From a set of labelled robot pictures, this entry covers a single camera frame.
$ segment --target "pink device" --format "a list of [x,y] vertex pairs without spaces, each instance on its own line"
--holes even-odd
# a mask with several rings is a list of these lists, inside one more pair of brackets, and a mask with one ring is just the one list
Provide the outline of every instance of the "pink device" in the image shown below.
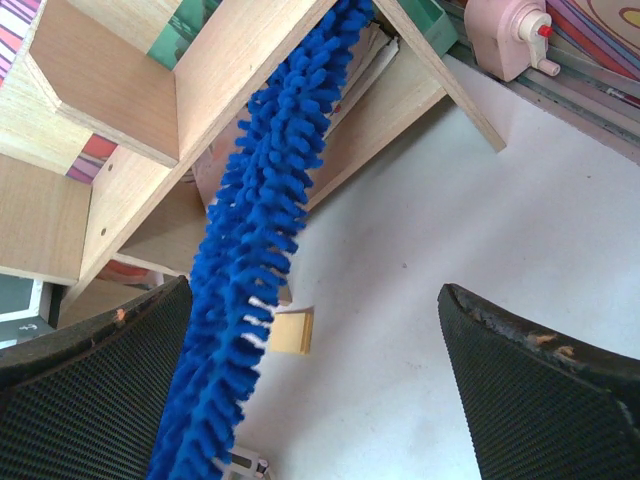
[[529,66],[547,75],[560,71],[546,58],[552,30],[544,0],[469,0],[464,25],[478,65],[504,81]]

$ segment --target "red button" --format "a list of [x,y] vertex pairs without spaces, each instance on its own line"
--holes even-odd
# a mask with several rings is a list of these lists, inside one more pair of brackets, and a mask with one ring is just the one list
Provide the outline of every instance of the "red button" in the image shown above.
[[549,25],[542,25],[538,29],[538,35],[540,35],[541,37],[544,37],[544,38],[551,37],[552,33],[553,33],[553,29]]

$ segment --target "green container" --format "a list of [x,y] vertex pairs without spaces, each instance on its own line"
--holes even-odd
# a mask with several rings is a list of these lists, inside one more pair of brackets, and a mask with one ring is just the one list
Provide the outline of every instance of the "green container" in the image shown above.
[[398,3],[441,57],[458,41],[451,20],[435,0],[399,0]]

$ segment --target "blue bristle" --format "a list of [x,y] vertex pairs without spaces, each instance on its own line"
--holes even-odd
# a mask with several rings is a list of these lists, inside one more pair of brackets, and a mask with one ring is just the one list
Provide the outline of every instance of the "blue bristle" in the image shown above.
[[371,0],[339,0],[248,102],[240,153],[210,206],[191,272],[193,308],[149,465],[148,479],[220,479],[230,462],[241,402],[255,389],[282,275],[291,267],[322,164],[326,117],[346,84],[349,48],[372,17]]

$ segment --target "ribbed black rubber pad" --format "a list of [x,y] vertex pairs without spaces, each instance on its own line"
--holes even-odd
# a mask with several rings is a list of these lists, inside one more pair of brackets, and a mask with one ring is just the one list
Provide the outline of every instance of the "ribbed black rubber pad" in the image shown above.
[[[145,478],[190,310],[176,280],[0,351],[11,357],[0,359],[0,479]],[[48,355],[34,363],[29,351]]]
[[638,398],[638,362],[457,286],[442,289],[439,313],[484,479],[640,479],[638,405],[628,403]]

